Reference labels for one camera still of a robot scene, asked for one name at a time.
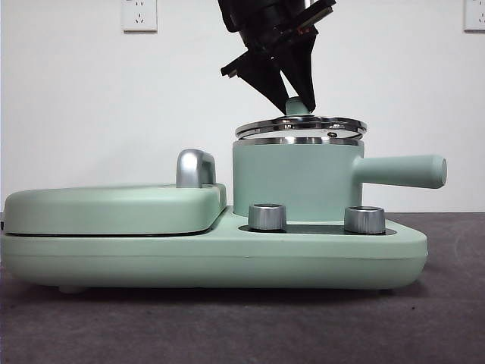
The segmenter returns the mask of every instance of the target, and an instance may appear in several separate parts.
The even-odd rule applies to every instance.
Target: metal lid
[[[271,137],[360,140],[366,131],[367,125],[354,119],[291,115],[243,125],[236,129],[236,137],[240,140]]]

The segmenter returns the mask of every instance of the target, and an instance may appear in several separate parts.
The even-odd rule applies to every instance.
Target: metal handle
[[[202,188],[215,184],[214,157],[198,149],[185,149],[177,159],[177,188]]]

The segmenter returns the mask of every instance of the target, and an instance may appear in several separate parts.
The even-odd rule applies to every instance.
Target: metal ring
[[[282,138],[240,139],[236,140],[233,143],[233,146],[259,146],[265,144],[332,144],[338,146],[363,146],[364,142],[355,139],[286,136]]]
[[[274,131],[283,132],[289,130],[312,129],[333,131],[344,130],[355,133],[355,135],[342,139],[359,140],[367,131],[367,125],[361,121],[348,118],[324,118],[314,115],[284,116],[273,120],[258,121],[238,127],[236,129],[236,137],[238,139],[244,139],[252,135]]]

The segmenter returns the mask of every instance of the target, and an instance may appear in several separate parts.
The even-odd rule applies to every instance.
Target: floor
[[[419,281],[388,291],[91,289],[2,270],[3,363],[484,363],[485,214],[389,214],[423,231]]]

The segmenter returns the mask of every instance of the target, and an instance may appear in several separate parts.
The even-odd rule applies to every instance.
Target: wall outlet
[[[156,32],[157,0],[121,0],[125,32]]]
[[[465,32],[485,32],[485,0],[465,0]]]

